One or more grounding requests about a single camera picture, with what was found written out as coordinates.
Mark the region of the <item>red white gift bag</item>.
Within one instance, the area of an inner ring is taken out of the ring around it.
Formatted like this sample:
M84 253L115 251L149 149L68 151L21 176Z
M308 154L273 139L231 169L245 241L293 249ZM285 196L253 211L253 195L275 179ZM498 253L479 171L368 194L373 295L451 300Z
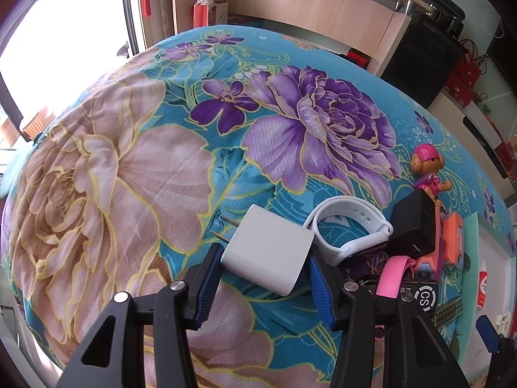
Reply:
M193 27L225 25L228 23L227 1L195 0L193 5Z

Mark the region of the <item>floral blue tablecloth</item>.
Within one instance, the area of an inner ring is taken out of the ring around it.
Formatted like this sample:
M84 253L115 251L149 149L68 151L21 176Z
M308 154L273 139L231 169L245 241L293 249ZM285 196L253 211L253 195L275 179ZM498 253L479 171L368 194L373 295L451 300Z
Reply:
M27 153L3 212L7 278L63 373L116 293L157 293L213 243L225 249L211 234L235 232L223 215L241 221L255 204L303 227L320 202L346 195L390 222L417 190L409 165L423 143L453 184L435 216L478 213L515 253L486 173L400 90L275 32L182 32L87 89ZM347 281L380 277L387 243L335 267ZM308 256L285 297L223 267L208 320L187 331L196 387L332 387L341 339L316 309Z

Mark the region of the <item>black wall charger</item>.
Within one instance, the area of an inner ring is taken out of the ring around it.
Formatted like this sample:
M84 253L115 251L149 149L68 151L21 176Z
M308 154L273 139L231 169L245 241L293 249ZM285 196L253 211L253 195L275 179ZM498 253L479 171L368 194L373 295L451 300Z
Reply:
M390 222L394 233L385 252L389 257L412 259L431 254L436 247L436 204L422 189L417 189L394 205Z

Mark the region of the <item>gold black patterned lighter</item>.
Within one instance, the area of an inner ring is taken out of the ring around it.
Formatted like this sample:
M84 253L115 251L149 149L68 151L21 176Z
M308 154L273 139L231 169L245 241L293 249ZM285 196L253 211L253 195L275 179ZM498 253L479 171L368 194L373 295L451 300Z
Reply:
M449 322L458 318L463 310L463 299L461 297L456 297L451 301L439 306L431 320L435 327L439 329L441 327L447 326Z

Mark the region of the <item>teal white tray box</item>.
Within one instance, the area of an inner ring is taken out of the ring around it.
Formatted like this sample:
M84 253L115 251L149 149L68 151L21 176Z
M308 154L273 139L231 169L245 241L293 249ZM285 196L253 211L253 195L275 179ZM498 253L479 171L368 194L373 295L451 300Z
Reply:
M450 296L463 299L463 312L441 328L444 340L458 360L468 381L488 371L491 354L487 351L476 321L487 315L492 325L503 314L513 314L515 305L516 256L495 228L478 213L463 221L464 265L457 284L447 289ZM485 306L477 308L481 261L488 269Z

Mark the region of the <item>orange blue carrot knife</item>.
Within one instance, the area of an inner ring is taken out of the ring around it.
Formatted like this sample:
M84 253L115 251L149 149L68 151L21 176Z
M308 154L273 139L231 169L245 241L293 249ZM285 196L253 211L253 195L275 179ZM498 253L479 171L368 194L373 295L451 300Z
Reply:
M463 256L463 218L457 212L437 213L436 247L431 254L416 260L415 275L438 280L445 265L458 265Z

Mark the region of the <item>white smartwatch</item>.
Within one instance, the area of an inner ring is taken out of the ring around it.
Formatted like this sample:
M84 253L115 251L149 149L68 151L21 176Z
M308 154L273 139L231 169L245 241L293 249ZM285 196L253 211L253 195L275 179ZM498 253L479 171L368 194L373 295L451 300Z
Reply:
M327 264L336 266L384 246L394 232L385 215L369 201L339 195L320 202L303 227L314 232L314 242Z

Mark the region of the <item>white wall charger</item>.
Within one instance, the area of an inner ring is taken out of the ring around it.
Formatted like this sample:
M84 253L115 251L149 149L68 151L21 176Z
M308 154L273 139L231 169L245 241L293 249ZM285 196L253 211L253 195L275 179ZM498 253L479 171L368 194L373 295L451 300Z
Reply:
M224 269L278 296L291 293L315 232L255 204L241 221L224 215L221 219L236 228L231 237L211 232L226 243Z

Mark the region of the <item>pink helmet puppy toy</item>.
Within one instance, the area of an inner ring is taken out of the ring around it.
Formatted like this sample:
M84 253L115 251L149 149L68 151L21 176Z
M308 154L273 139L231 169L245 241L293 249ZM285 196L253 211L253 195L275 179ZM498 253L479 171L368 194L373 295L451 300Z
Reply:
M443 169L445 160L436 147L423 143L418 145L410 160L410 170L417 177L413 189L423 190L440 207L439 198L443 192L451 191L453 184L449 179L441 180L439 171Z

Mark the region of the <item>black cabinet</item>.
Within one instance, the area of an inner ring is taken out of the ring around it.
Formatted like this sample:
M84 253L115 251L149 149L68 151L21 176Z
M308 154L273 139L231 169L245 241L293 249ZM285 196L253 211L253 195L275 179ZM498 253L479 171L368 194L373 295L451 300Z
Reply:
M465 54L459 41L423 13L411 15L406 32L381 79L427 109Z

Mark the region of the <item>red handbag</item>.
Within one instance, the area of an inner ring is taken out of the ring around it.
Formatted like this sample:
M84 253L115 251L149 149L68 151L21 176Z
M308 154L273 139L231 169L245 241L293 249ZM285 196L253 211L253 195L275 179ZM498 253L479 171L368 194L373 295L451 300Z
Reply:
M470 38L463 38L459 43L464 47L464 53L452 73L446 80L443 89L460 106L465 107L475 97L474 86L482 74L479 66L479 51L476 43Z

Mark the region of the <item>wooden curved shelf unit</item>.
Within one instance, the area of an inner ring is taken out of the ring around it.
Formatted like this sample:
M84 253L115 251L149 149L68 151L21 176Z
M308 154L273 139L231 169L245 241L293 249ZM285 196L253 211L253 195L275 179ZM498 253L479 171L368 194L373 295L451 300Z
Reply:
M216 0L233 15L294 26L368 55L368 71L383 74L411 18L373 0ZM172 0L174 31L194 26L195 0Z

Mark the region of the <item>red white tube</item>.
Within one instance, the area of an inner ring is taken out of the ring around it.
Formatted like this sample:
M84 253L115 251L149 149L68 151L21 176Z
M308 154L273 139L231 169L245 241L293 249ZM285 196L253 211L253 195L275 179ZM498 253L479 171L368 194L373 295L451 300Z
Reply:
M485 306L487 280L488 280L487 262L485 259L483 259L481 261L481 266L480 266L480 270L479 270L479 283L478 283L478 293L477 293L477 308L478 309L482 309Z

